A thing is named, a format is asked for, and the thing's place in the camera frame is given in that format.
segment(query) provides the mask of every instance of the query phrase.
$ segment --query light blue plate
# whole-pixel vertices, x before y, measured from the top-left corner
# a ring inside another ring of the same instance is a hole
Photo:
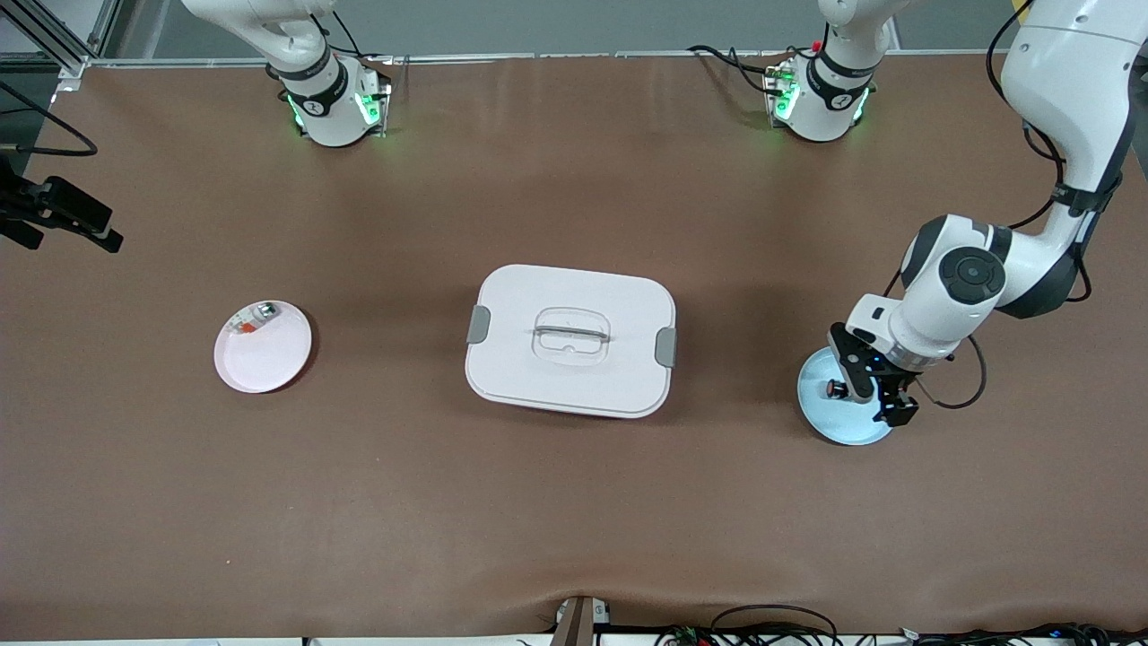
[[[869,404],[858,404],[851,399],[829,399],[825,386],[830,380],[841,379],[833,351],[828,348],[813,353],[801,367],[797,379],[797,400],[809,426],[819,434],[848,446],[872,444],[889,435],[889,425],[874,422],[881,411],[877,397]]]

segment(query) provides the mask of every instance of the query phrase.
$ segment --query green led light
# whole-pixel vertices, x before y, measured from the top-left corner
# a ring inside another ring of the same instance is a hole
[[[366,120],[367,125],[374,125],[379,123],[379,101],[375,101],[370,95],[356,94],[358,99],[359,110],[363,112],[363,119]]]
[[[777,107],[774,109],[774,115],[781,119],[789,118],[790,114],[793,111],[793,100],[797,99],[800,93],[801,87],[797,83],[791,81],[789,87],[786,87],[785,91],[782,92],[782,95],[777,98]]]
[[[303,125],[303,117],[298,114],[298,106],[295,104],[295,99],[292,99],[290,94],[287,95],[287,104],[290,106],[290,111],[292,114],[295,115],[295,125],[300,126],[300,129],[302,130],[305,130],[307,126]]]
[[[858,109],[856,111],[853,112],[854,123],[856,123],[856,120],[861,118],[861,110],[864,109],[864,100],[868,98],[869,98],[869,88],[866,87],[866,91],[861,93],[861,99],[858,100]]]

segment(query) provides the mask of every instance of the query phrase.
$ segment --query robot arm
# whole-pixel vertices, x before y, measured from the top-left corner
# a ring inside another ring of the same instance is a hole
[[[390,81],[332,52],[311,16],[335,0],[184,0],[196,17],[243,39],[267,59],[287,88],[302,132],[323,146],[347,146],[385,127]]]
[[[845,378],[825,397],[879,400],[874,421],[908,423],[906,389],[994,310],[1047,313],[1069,295],[1092,231],[1119,185],[1132,134],[1128,70],[1148,38],[1141,0],[1039,0],[1004,63],[1004,95],[1063,150],[1065,177],[1035,234],[947,215],[917,233],[900,299],[867,294],[829,334]]]
[[[768,100],[774,123],[813,141],[845,134],[860,118],[869,81],[889,49],[889,20],[914,1],[820,0],[824,42],[813,56],[798,53],[782,63],[792,73],[769,81],[782,93]]]

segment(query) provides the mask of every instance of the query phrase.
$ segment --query gray floor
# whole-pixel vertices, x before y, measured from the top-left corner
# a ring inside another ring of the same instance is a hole
[[[613,54],[699,42],[783,49],[819,38],[824,24],[813,0],[342,0],[338,8],[364,52],[395,55]],[[907,48],[983,49],[1010,14],[1009,0],[932,0],[898,25]],[[179,0],[138,0],[129,21],[119,57],[255,55]]]

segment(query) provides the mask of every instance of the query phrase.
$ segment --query container lid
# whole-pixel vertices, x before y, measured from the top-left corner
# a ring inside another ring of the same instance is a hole
[[[491,402],[643,418],[669,394],[674,298],[647,278],[511,264],[471,316],[466,378]]]

